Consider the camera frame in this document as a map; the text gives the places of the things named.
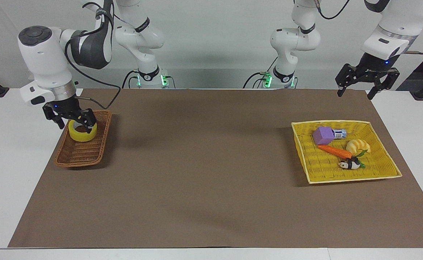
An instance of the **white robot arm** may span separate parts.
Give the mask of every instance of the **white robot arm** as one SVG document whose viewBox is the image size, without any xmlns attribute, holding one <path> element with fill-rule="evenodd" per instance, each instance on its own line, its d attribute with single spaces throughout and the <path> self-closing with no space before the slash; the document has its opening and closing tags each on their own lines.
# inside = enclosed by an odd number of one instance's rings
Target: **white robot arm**
<svg viewBox="0 0 423 260">
<path fill-rule="evenodd" d="M 321 36 L 316 29 L 316 16 L 313 0 L 296 0 L 292 20 L 299 27 L 277 29 L 271 35 L 271 46 L 278 54 L 276 66 L 271 71 L 272 86 L 291 86 L 298 63 L 293 51 L 312 51 L 319 45 Z"/>
<path fill-rule="evenodd" d="M 379 0 L 366 7 L 382 14 L 377 28 L 365 41 L 364 55 L 357 66 L 345 64 L 336 77 L 341 97 L 345 89 L 357 82 L 373 82 L 368 94 L 372 99 L 377 92 L 391 89 L 400 75 L 392 68 L 398 57 L 404 54 L 419 36 L 423 28 L 423 0 Z"/>
<path fill-rule="evenodd" d="M 136 59 L 138 85 L 143 88 L 162 88 L 166 82 L 152 49 L 165 43 L 163 33 L 150 23 L 141 0 L 116 0 L 121 20 L 126 24 L 115 31 L 117 42 Z"/>
<path fill-rule="evenodd" d="M 62 118 L 68 118 L 90 131 L 95 117 L 91 109 L 82 110 L 79 106 L 67 59 L 94 69 L 101 69 L 110 62 L 114 3 L 112 0 L 86 1 L 83 7 L 96 12 L 93 31 L 31 26 L 20 32 L 19 49 L 34 76 L 34 81 L 22 87 L 20 93 L 28 105 L 44 104 L 46 118 L 61 129 L 64 127 Z"/>
</svg>

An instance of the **purple block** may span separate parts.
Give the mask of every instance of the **purple block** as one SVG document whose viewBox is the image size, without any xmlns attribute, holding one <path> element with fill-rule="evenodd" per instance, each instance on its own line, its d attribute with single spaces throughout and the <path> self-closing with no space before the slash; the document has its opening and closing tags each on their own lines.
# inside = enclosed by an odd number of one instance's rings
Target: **purple block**
<svg viewBox="0 0 423 260">
<path fill-rule="evenodd" d="M 332 128 L 321 126 L 316 131 L 314 131 L 313 139 L 316 145 L 328 145 L 335 139 L 335 136 L 334 132 L 332 131 Z"/>
</svg>

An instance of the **white wall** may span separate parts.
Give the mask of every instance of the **white wall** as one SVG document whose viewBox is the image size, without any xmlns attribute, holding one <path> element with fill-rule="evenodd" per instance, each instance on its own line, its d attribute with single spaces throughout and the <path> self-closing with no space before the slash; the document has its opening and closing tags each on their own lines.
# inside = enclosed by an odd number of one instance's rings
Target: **white wall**
<svg viewBox="0 0 423 260">
<path fill-rule="evenodd" d="M 330 16 L 344 0 L 324 0 Z M 152 23 L 166 35 L 165 46 L 155 53 L 159 64 L 175 76 L 178 87 L 241 87 L 252 73 L 266 70 L 276 56 L 269 44 L 271 32 L 294 27 L 291 0 L 144 0 Z M 321 45 L 315 51 L 299 52 L 299 87 L 336 88 L 334 78 L 345 63 L 356 65 L 360 47 L 380 20 L 363 0 L 352 0 L 334 20 L 317 20 Z M 16 35 L 31 25 L 62 28 L 94 28 L 94 13 L 81 9 L 77 0 L 0 0 L 0 83 L 21 87 L 28 72 L 18 51 Z M 412 49 L 423 50 L 423 32 Z M 400 57 L 396 67 L 401 82 L 423 61 L 423 56 Z M 136 68 L 129 53 L 114 44 L 112 62 L 99 71 L 86 70 L 99 79 L 120 84 L 129 69 Z M 98 87 L 81 79 L 81 87 Z M 357 85 L 356 88 L 369 88 Z"/>
</svg>

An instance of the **orange carrot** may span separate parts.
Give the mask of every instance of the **orange carrot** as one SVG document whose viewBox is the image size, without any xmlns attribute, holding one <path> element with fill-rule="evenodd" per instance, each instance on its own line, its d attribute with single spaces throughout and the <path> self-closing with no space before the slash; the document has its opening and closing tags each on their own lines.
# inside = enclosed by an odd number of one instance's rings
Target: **orange carrot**
<svg viewBox="0 0 423 260">
<path fill-rule="evenodd" d="M 342 159 L 351 159 L 353 156 L 352 153 L 347 150 L 337 149 L 329 145 L 318 145 L 317 147 Z"/>
</svg>

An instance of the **white tabletop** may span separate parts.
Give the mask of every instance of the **white tabletop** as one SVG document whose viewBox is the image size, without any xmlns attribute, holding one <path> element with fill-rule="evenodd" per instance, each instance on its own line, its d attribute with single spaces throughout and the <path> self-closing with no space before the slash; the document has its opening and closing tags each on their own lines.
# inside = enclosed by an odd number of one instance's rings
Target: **white tabletop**
<svg viewBox="0 0 423 260">
<path fill-rule="evenodd" d="M 423 102 L 408 92 L 383 92 L 372 102 L 423 190 Z M 40 107 L 23 105 L 18 89 L 0 98 L 0 259 L 423 259 L 418 248 L 5 249 L 60 135 Z"/>
</svg>

